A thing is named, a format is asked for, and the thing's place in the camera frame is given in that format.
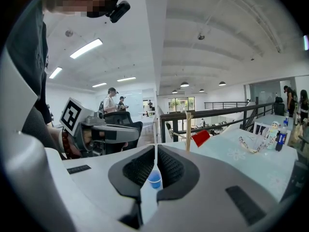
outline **wooden stick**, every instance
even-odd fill
[[[185,142],[185,150],[190,151],[190,143],[191,143],[191,113],[185,112],[187,119],[187,137]]]
[[[180,134],[178,134],[178,133],[173,132],[173,134],[176,135],[176,136],[182,137],[182,138],[184,138],[184,139],[187,139],[185,136],[182,136],[182,135],[180,135]]]

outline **water bottle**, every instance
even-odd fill
[[[277,151],[281,151],[282,150],[282,146],[283,146],[283,144],[285,142],[285,139],[286,139],[287,128],[288,128],[288,125],[287,125],[286,121],[284,121],[283,122],[283,127],[280,130],[279,140],[278,140],[278,142],[276,144],[276,150]]]
[[[285,114],[285,120],[283,123],[286,122],[286,126],[288,126],[289,124],[289,117],[290,117],[290,113],[289,113],[289,110],[286,111],[286,114]]]

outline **red object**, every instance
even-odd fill
[[[199,131],[197,134],[191,137],[198,147],[200,147],[210,138],[209,133],[206,130]]]

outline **man in white shirt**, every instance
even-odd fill
[[[105,97],[103,101],[103,108],[105,113],[111,113],[118,111],[117,107],[115,106],[115,102],[113,101],[112,97],[116,94],[119,94],[115,88],[110,87],[108,89],[108,95]]]

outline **plastic bag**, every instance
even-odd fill
[[[293,140],[294,142],[297,142],[298,139],[299,139],[298,136],[302,136],[302,135],[303,135],[303,126],[302,126],[301,124],[298,124],[298,125],[295,127],[292,140]]]

